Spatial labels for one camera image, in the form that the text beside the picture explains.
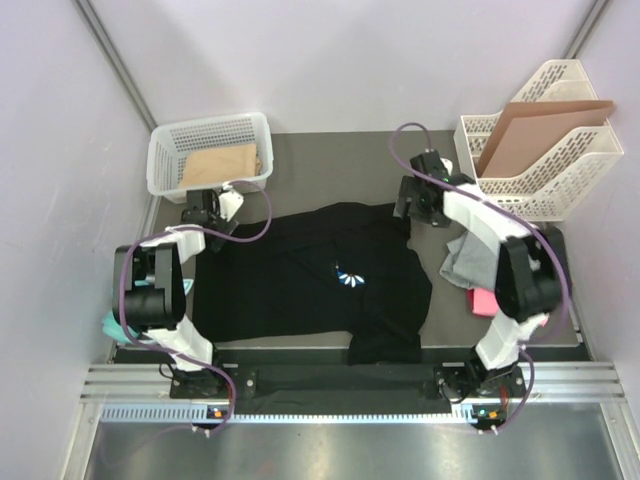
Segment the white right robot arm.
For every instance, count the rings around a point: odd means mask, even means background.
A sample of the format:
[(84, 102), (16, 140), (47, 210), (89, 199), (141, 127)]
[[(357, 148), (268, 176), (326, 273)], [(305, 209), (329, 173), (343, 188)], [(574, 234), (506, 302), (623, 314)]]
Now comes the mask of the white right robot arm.
[(461, 379), (441, 380), (444, 394), (461, 402), (498, 389), (520, 352), (549, 314), (567, 300), (564, 240), (556, 229), (539, 230), (491, 201), (474, 180), (451, 174), (439, 153), (427, 150), (406, 163), (395, 213), (434, 227), (462, 225), (484, 245), (496, 268), (498, 311), (473, 347)]

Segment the black t shirt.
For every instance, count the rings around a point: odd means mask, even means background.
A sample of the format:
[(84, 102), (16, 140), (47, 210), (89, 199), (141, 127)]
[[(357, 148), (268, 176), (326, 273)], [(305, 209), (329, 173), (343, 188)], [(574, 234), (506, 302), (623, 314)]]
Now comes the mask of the black t shirt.
[(241, 225), (197, 257), (192, 321), (214, 343), (345, 331), (350, 364), (418, 363), (432, 284), (391, 204)]

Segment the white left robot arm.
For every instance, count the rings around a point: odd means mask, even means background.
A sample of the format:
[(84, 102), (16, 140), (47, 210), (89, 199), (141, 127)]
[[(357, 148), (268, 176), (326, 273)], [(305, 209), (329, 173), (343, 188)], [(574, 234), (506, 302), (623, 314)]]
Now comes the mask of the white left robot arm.
[(168, 354), (174, 362), (171, 380), (193, 396), (229, 394), (231, 387), (214, 344), (187, 315), (182, 265), (221, 249), (238, 225), (234, 216), (243, 201), (230, 184), (189, 191), (179, 225), (115, 251), (115, 320), (127, 339), (141, 344), (138, 337), (146, 336), (151, 348)]

